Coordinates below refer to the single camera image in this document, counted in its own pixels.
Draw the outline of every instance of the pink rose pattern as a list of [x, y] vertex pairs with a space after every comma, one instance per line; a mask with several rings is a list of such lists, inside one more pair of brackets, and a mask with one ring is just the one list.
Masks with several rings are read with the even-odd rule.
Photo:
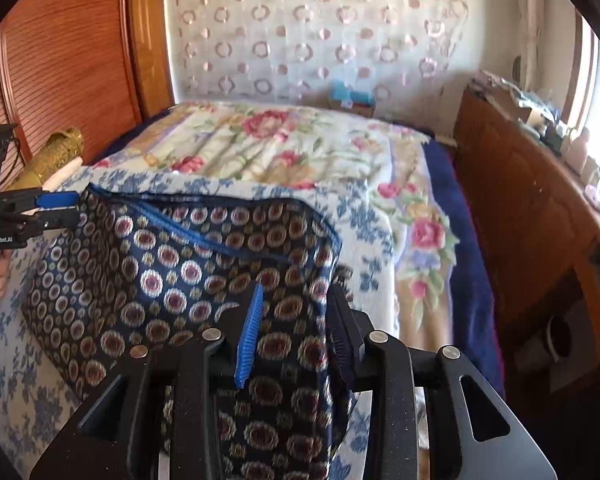
[[400, 188], [395, 184], [380, 184], [378, 193], [384, 198], [395, 198], [400, 194]]
[[300, 160], [301, 158], [302, 155], [294, 152], [293, 150], [285, 150], [284, 152], [276, 156], [276, 159], [284, 162], [285, 166], [288, 168], [295, 165], [295, 163], [298, 162], [298, 160]]
[[205, 161], [201, 156], [186, 156], [179, 162], [174, 162], [171, 170], [180, 173], [197, 173], [204, 165]]
[[361, 152], [365, 151], [367, 142], [365, 137], [356, 137], [355, 139], [353, 139], [351, 141], [351, 143], [357, 148], [359, 149]]
[[92, 168], [110, 168], [111, 164], [108, 158], [103, 158], [101, 161], [96, 162]]
[[429, 290], [429, 285], [423, 280], [415, 280], [410, 286], [411, 293], [416, 300], [423, 300]]
[[273, 137], [282, 143], [288, 139], [288, 133], [296, 129], [296, 125], [289, 120], [289, 113], [280, 110], [267, 110], [249, 117], [242, 127], [248, 136], [256, 139]]
[[315, 182], [310, 178], [304, 178], [289, 187], [291, 189], [313, 189], [315, 187]]
[[437, 250], [445, 246], [445, 229], [438, 222], [418, 218], [411, 226], [411, 247]]

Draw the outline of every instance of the zipper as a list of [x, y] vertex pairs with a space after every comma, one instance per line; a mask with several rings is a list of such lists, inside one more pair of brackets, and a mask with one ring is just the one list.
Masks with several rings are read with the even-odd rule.
[[168, 207], [174, 206], [193, 206], [194, 204], [202, 204], [205, 207], [209, 206], [218, 206], [218, 207], [227, 207], [228, 204], [231, 206], [239, 206], [239, 207], [250, 207], [250, 206], [269, 206], [271, 200], [280, 200], [280, 202], [289, 202], [293, 204], [299, 205], [303, 210], [309, 209], [311, 210], [313, 220], [320, 224], [320, 226], [327, 232], [331, 245], [334, 248], [342, 248], [342, 240], [340, 239], [340, 235], [333, 228], [331, 223], [324, 218], [324, 215], [319, 211], [313, 209], [307, 202], [303, 202], [297, 198], [293, 197], [284, 197], [284, 198], [264, 198], [260, 200], [250, 200], [247, 198], [236, 198], [233, 196], [220, 196], [220, 195], [187, 195], [184, 193], [174, 193], [167, 196], [164, 195], [156, 195], [148, 192], [140, 192], [140, 193], [124, 193], [124, 192], [112, 192], [106, 189], [101, 188], [96, 184], [89, 184], [88, 186], [92, 191], [97, 193], [101, 193], [104, 196], [109, 198], [116, 198], [120, 200], [121, 198], [126, 198], [128, 200], [143, 200], [151, 205], [150, 203], [163, 203]]
[[232, 249], [224, 244], [219, 244], [217, 242], [211, 241], [200, 233], [185, 229], [175, 220], [168, 217], [155, 207], [147, 204], [146, 202], [134, 202], [133, 200], [128, 200], [127, 198], [121, 198], [116, 193], [106, 191], [97, 186], [91, 186], [90, 191], [95, 196], [116, 200], [117, 202], [120, 202], [134, 209], [136, 212], [146, 216], [153, 224], [157, 225], [158, 227], [161, 227], [167, 231], [171, 231], [176, 236], [179, 236], [180, 238], [185, 238], [201, 247], [204, 247], [205, 249], [213, 250], [215, 252], [224, 254], [225, 256], [240, 258], [241, 260], [273, 260], [279, 263], [291, 265], [291, 261], [287, 257], [281, 256], [279, 254], [271, 254], [266, 252], [255, 253], [254, 251], [250, 251], [248, 249]]

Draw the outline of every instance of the metal screw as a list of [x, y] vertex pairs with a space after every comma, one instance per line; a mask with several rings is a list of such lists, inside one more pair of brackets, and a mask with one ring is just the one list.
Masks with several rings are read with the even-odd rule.
[[202, 333], [202, 337], [207, 341], [217, 341], [221, 336], [222, 332], [220, 332], [217, 328], [207, 328]]
[[447, 359], [458, 359], [460, 351], [455, 346], [445, 346], [442, 349], [442, 355]]
[[389, 341], [389, 336], [382, 330], [374, 330], [371, 334], [369, 334], [369, 339], [371, 339], [371, 341], [374, 343], [386, 343]]
[[148, 353], [149, 349], [144, 345], [136, 345], [129, 351], [129, 355], [131, 355], [133, 359], [142, 359], [143, 357], [146, 357]]

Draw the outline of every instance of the blue floral pattern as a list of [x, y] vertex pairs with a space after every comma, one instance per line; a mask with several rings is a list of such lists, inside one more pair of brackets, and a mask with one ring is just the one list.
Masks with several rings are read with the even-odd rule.
[[[366, 185], [361, 181], [292, 190], [183, 174], [83, 168], [64, 189], [82, 191], [90, 182], [112, 191], [195, 192], [239, 198], [293, 196], [303, 200], [330, 220], [343, 241], [340, 263], [354, 270], [349, 281], [354, 306], [368, 313], [376, 328], [397, 334], [391, 227], [388, 218], [369, 205]], [[57, 234], [47, 232], [14, 252], [9, 288], [0, 301], [0, 444], [24, 478], [78, 406], [55, 365], [27, 329], [20, 311], [38, 261]], [[369, 413], [370, 396], [362, 395], [331, 465], [330, 478], [362, 477], [360, 464], [364, 461]]]

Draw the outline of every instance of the bottle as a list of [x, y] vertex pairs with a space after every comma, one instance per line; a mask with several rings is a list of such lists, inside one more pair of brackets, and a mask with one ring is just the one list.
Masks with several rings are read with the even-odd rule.
[[562, 138], [562, 143], [560, 144], [560, 154], [562, 155], [562, 158], [566, 158], [567, 153], [569, 153], [569, 149], [571, 148], [571, 134], [572, 131], [570, 128], [568, 128], [564, 137]]
[[578, 138], [571, 143], [571, 147], [564, 157], [567, 166], [578, 175], [584, 170], [584, 165], [587, 161], [587, 143], [589, 142], [589, 139], [589, 129], [585, 126]]

